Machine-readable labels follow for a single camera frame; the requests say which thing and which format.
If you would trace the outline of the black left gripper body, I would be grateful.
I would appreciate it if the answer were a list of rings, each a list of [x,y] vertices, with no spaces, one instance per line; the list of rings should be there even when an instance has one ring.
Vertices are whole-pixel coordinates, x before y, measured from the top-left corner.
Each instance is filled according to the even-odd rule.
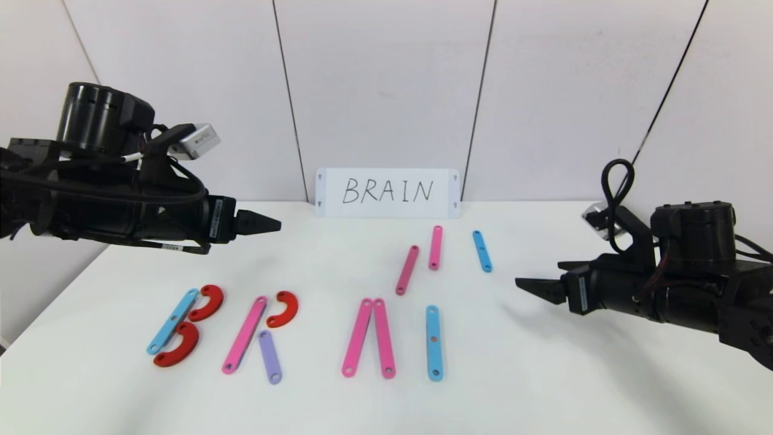
[[[212,244],[234,240],[234,198],[210,195],[201,180],[191,173],[141,177],[144,195],[193,195],[200,191],[204,195],[193,202],[143,205],[141,246],[170,251],[209,251]]]

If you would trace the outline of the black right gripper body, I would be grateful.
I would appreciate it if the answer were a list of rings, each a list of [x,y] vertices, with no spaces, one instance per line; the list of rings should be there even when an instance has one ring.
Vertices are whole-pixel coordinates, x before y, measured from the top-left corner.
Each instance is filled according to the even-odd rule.
[[[588,269],[562,275],[569,311],[587,315],[598,309],[611,309],[659,322],[650,294],[640,301],[634,300],[651,275],[651,271],[618,254],[602,254],[590,261]]]

